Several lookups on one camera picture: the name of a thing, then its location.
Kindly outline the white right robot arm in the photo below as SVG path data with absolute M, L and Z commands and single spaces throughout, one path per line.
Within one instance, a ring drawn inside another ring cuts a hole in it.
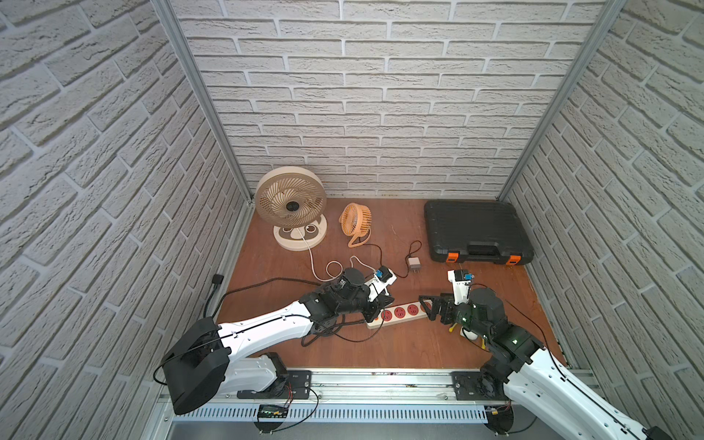
M 502 392 L 565 439 L 669 439 L 601 398 L 558 363 L 547 342 L 509 321 L 504 302 L 489 288 L 470 290 L 466 302 L 451 294 L 421 296 L 430 320 L 478 336 L 491 353 L 480 369 L 489 394 Z

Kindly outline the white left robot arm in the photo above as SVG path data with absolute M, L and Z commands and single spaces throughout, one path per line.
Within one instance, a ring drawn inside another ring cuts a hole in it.
M 249 320 L 216 324 L 211 317 L 200 319 L 159 363 L 174 412 L 188 414 L 218 394 L 279 394 L 288 372 L 270 347 L 310 335 L 337 336 L 345 315 L 374 321 L 392 304 L 388 288 L 396 280 L 381 272 L 359 282 L 341 276 L 280 310 Z

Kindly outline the beige red power strip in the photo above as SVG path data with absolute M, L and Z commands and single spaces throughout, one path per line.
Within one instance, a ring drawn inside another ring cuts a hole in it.
M 378 329 L 382 326 L 394 326 L 420 319 L 428 319 L 421 303 L 409 302 L 408 304 L 398 304 L 384 309 L 378 317 L 367 324 L 367 328 Z

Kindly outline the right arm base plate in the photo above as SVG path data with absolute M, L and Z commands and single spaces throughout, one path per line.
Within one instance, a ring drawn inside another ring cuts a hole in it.
M 489 373 L 479 370 L 452 371 L 450 377 L 457 401 L 506 401 L 503 383 Z

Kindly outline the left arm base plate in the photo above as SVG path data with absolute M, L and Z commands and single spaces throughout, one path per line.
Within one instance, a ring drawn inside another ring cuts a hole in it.
M 242 400 L 307 400 L 312 376 L 311 370 L 289 370 L 262 392 L 242 390 L 236 397 Z

